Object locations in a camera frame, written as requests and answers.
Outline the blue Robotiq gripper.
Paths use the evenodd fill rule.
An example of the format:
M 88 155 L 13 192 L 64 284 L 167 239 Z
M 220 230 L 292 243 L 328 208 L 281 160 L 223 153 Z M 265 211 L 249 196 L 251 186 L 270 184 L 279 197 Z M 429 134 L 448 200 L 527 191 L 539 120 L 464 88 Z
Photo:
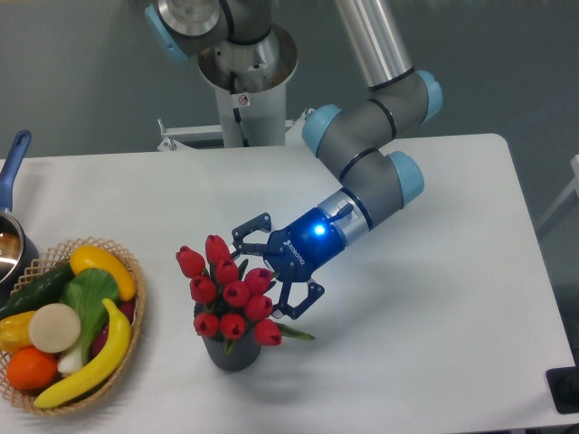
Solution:
M 312 274 L 371 229 L 365 206 L 342 188 L 281 230 L 271 232 L 267 212 L 237 226 L 229 250 L 233 259 L 263 256 L 283 279 L 272 316 L 296 320 L 325 294 Z M 267 244 L 245 240 L 257 231 L 271 233 Z

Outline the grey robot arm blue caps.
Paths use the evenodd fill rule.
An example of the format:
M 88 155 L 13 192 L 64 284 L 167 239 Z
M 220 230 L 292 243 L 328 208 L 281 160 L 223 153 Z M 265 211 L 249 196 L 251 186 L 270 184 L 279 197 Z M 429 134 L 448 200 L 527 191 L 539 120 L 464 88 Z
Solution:
M 387 2 L 340 1 L 337 10 L 370 96 L 354 110 L 307 112 L 301 135 L 340 189 L 284 229 L 273 230 L 262 214 L 233 231 L 232 254 L 261 256 L 280 278 L 276 317 L 301 316 L 324 292 L 313 273 L 422 192 L 418 165 L 381 148 L 443 100 L 437 80 L 413 67 Z M 298 53 L 272 21 L 270 2 L 155 1 L 145 17 L 166 53 L 196 59 L 214 88 L 225 146 L 284 143 L 286 85 Z

